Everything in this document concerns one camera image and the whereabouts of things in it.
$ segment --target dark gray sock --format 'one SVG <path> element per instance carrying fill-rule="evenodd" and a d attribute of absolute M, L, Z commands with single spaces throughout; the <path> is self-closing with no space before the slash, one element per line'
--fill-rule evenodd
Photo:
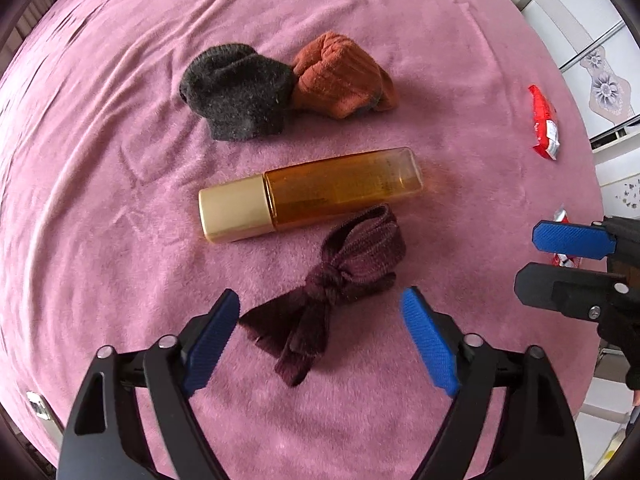
<path fill-rule="evenodd" d="M 279 134 L 296 77 L 290 66 L 249 45 L 214 46 L 194 59 L 180 82 L 180 97 L 209 123 L 214 140 Z"/>

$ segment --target bed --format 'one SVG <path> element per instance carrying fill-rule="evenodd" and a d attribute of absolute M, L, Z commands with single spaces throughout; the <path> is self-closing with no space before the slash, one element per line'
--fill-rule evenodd
<path fill-rule="evenodd" d="M 212 142 L 178 95 L 210 46 L 237 41 L 291 62 L 328 30 L 389 72 L 396 110 L 345 121 L 292 114 L 280 136 Z M 557 162 L 532 149 L 531 84 L 558 110 Z M 521 306 L 513 279 L 549 260 L 530 243 L 532 226 L 561 205 L 591 222 L 600 192 L 572 96 L 509 0 L 60 0 L 0 80 L 0 143 L 0 404 L 54 464 L 25 391 L 65 422 L 101 345 L 145 348 L 226 287 L 246 312 L 299 285 L 332 227 L 209 244 L 199 189 L 395 146 L 417 154 L 426 192 L 394 205 L 408 246 L 394 288 L 334 312 L 327 354 L 297 388 L 236 331 L 193 397 L 229 476 L 410 478 L 449 399 L 402 325 L 409 285 L 494 346 L 543 346 L 574 412 L 584 400 L 594 327 Z M 156 465 L 170 475 L 139 397 Z M 498 411 L 496 402 L 471 473 L 488 457 Z"/>

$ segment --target screw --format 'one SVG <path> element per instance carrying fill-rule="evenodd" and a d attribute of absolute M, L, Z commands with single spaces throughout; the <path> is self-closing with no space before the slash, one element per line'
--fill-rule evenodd
<path fill-rule="evenodd" d="M 111 354 L 113 354 L 113 346 L 109 346 L 109 345 L 101 346 L 100 348 L 98 348 L 98 351 L 96 352 L 98 359 L 106 359 Z"/>
<path fill-rule="evenodd" d="M 615 288 L 620 294 L 626 294 L 629 292 L 628 286 L 624 283 L 616 283 L 613 288 Z"/>
<path fill-rule="evenodd" d="M 601 312 L 602 312 L 602 310 L 600 309 L 599 306 L 593 305 L 589 309 L 589 319 L 598 319 L 600 317 L 600 313 Z"/>
<path fill-rule="evenodd" d="M 478 334 L 467 334 L 464 339 L 467 346 L 471 346 L 472 348 L 480 348 L 484 344 L 484 339 L 482 339 Z"/>
<path fill-rule="evenodd" d="M 160 348 L 171 348 L 178 342 L 178 338 L 175 335 L 164 335 L 158 341 Z"/>
<path fill-rule="evenodd" d="M 534 359 L 542 359 L 545 356 L 545 351 L 539 346 L 532 346 L 529 348 L 529 355 Z"/>

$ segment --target plastic bottle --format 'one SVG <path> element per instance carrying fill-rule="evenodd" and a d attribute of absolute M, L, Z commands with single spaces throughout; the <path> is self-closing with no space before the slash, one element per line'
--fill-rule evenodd
<path fill-rule="evenodd" d="M 355 153 L 267 171 L 200 190 L 211 242 L 231 242 L 359 211 L 422 190 L 409 148 Z"/>

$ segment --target red candy wrapper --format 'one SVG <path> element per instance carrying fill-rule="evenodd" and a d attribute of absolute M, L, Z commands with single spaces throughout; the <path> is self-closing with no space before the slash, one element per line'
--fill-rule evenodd
<path fill-rule="evenodd" d="M 566 211 L 563 208 L 560 208 L 556 211 L 554 215 L 554 222 L 561 222 L 563 224 L 569 223 L 569 217 L 566 214 Z M 580 266 L 581 258 L 577 258 L 575 256 L 567 256 L 566 254 L 555 253 L 554 257 L 551 259 L 551 265 L 556 267 L 572 267 L 577 269 Z"/>
<path fill-rule="evenodd" d="M 556 160 L 560 142 L 558 141 L 558 120 L 556 110 L 535 85 L 529 87 L 533 95 L 533 118 L 538 143 L 533 147 L 541 156 Z"/>

